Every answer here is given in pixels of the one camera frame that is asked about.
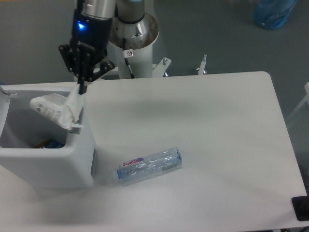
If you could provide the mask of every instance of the bottle label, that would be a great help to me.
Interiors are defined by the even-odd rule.
[[[142,161],[144,161],[143,158],[137,158],[137,159],[131,160],[129,162],[123,163],[122,166],[129,166],[131,164],[142,162]]]

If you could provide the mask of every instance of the cable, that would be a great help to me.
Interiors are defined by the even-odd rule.
[[[123,38],[123,39],[122,39],[122,50],[125,51],[125,49],[126,49],[126,39]],[[130,73],[131,78],[132,78],[132,79],[135,79],[135,76],[134,76],[133,71],[132,71],[132,69],[131,69],[131,66],[130,66],[130,64],[129,64],[128,58],[125,58],[125,63],[126,63],[128,69],[129,69],[129,73]]]

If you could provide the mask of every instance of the black device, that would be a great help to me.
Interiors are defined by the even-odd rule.
[[[106,58],[112,18],[99,19],[87,16],[82,13],[83,5],[84,0],[78,0],[74,11],[70,44],[59,46],[69,72],[74,73],[77,83],[80,84],[79,94],[87,91],[88,83],[115,68],[115,65]],[[98,64],[99,71],[94,73]]]

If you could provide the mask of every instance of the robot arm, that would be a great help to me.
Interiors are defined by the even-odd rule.
[[[59,46],[69,72],[80,84],[81,95],[89,83],[115,67],[106,59],[115,7],[116,0],[77,0],[70,44]],[[97,64],[100,71],[93,73]]]

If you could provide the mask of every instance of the metal bracket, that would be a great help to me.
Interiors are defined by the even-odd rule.
[[[164,57],[155,69],[153,69],[153,77],[163,77],[165,76],[166,70],[172,63],[171,59]]]

